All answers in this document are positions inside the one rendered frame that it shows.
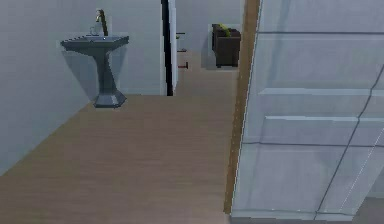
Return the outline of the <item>dark curved sink faucet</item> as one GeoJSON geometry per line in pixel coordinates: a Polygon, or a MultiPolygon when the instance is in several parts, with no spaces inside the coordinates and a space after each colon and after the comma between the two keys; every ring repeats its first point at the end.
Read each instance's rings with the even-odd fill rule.
{"type": "Polygon", "coordinates": [[[106,16],[103,9],[96,11],[96,21],[93,26],[90,27],[90,34],[92,36],[108,36],[108,27],[106,22],[106,16]]]}

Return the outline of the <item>white panelled room door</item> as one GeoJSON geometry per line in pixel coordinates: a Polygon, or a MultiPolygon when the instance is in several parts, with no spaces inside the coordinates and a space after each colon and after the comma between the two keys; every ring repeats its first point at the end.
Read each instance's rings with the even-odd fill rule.
{"type": "Polygon", "coordinates": [[[244,0],[224,210],[353,220],[384,170],[384,0],[244,0]]]}

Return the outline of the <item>grey pedestal sink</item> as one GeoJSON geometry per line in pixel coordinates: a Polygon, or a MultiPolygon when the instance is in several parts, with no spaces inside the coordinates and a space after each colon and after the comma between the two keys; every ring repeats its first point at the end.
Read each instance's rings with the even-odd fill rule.
{"type": "Polygon", "coordinates": [[[128,36],[80,36],[60,42],[66,50],[90,56],[96,63],[99,93],[95,99],[95,108],[118,108],[126,97],[116,87],[109,62],[109,54],[129,43],[128,36]]]}

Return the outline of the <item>dark red shelf unit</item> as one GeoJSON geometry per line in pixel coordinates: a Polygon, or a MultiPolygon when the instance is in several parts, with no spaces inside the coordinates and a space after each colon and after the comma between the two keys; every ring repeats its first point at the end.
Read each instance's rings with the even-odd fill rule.
{"type": "Polygon", "coordinates": [[[185,32],[176,33],[177,41],[177,56],[178,56],[178,68],[179,69],[188,69],[189,63],[187,61],[186,53],[187,49],[184,46],[184,36],[185,32]]]}

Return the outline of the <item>dark brown cabinet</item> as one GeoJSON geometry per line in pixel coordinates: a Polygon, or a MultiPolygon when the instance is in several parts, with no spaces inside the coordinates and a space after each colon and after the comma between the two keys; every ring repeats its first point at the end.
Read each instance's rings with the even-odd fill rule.
{"type": "Polygon", "coordinates": [[[241,34],[237,29],[229,29],[230,35],[218,24],[212,25],[212,50],[215,53],[216,66],[237,67],[239,61],[241,34]]]}

